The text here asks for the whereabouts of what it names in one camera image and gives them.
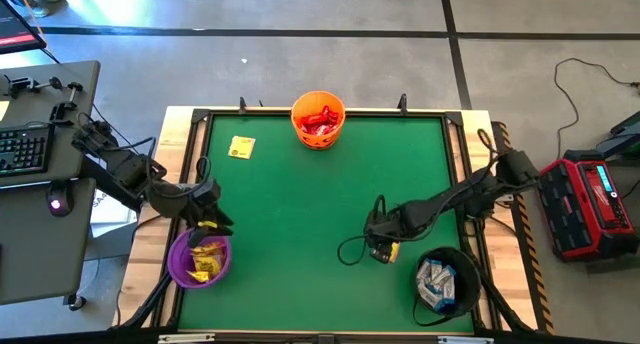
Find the concrete floor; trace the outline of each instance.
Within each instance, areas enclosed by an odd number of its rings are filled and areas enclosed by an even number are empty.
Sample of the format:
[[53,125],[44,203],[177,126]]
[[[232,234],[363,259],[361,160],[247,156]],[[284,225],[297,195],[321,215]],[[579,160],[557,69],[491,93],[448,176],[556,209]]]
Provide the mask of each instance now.
[[[458,31],[638,33],[640,0],[451,0]],[[444,31],[440,0],[68,0],[43,26]],[[447,39],[255,38],[48,35],[62,61],[102,63],[96,104],[125,135],[157,135],[168,105],[236,105],[244,96],[286,106],[312,89],[330,90],[353,107],[394,107],[402,92],[412,108],[461,107]],[[505,122],[513,144],[541,168],[555,158],[558,127],[573,120],[553,85],[555,63],[579,57],[638,81],[637,41],[460,40],[474,109]],[[0,67],[48,63],[39,52],[0,57]],[[634,113],[640,96],[594,68],[561,67],[580,122],[563,132],[563,150],[591,148]],[[640,178],[616,175],[624,192]],[[640,200],[640,191],[627,199]],[[560,335],[638,342],[639,270],[587,275],[558,262],[527,195],[553,321]],[[633,215],[640,221],[640,213]],[[107,328],[120,287],[122,259],[102,261],[70,313],[54,298],[0,307],[0,337]],[[95,262],[86,264],[84,285]]]

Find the purple bowl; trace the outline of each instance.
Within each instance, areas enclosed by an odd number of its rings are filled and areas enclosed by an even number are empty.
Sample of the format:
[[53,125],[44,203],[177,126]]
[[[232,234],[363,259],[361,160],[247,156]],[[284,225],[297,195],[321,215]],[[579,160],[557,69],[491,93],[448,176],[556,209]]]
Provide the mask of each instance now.
[[206,245],[215,242],[221,242],[224,247],[225,261],[222,263],[220,273],[215,278],[209,280],[206,283],[201,283],[189,275],[188,271],[194,271],[196,269],[193,263],[193,257],[191,256],[191,249],[187,245],[189,235],[192,230],[180,234],[180,236],[173,242],[171,249],[169,249],[169,274],[178,285],[185,289],[201,289],[208,288],[215,284],[218,280],[222,279],[229,272],[231,266],[231,243],[228,237],[205,237],[200,242],[201,245]]

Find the red candy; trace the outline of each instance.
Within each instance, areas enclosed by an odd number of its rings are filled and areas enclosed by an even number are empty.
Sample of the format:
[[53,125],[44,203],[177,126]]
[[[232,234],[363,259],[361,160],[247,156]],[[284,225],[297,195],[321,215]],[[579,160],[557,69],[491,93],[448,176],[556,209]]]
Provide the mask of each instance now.
[[301,128],[307,134],[327,135],[335,129],[339,120],[340,114],[329,109],[329,106],[325,106],[322,113],[303,117]]

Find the keyboard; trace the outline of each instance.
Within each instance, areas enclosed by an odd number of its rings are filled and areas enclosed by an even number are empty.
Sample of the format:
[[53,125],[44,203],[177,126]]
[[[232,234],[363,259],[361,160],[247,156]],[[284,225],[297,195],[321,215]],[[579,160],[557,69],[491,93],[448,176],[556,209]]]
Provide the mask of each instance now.
[[0,178],[46,172],[53,131],[44,123],[0,128]]

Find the computer mouse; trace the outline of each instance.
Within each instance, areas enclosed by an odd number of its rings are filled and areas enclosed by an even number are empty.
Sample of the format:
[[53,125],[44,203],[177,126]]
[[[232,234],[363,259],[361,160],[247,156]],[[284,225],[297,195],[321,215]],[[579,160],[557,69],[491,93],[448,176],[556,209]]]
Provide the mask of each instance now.
[[52,181],[47,190],[47,205],[53,216],[63,217],[73,210],[73,193],[69,180]]

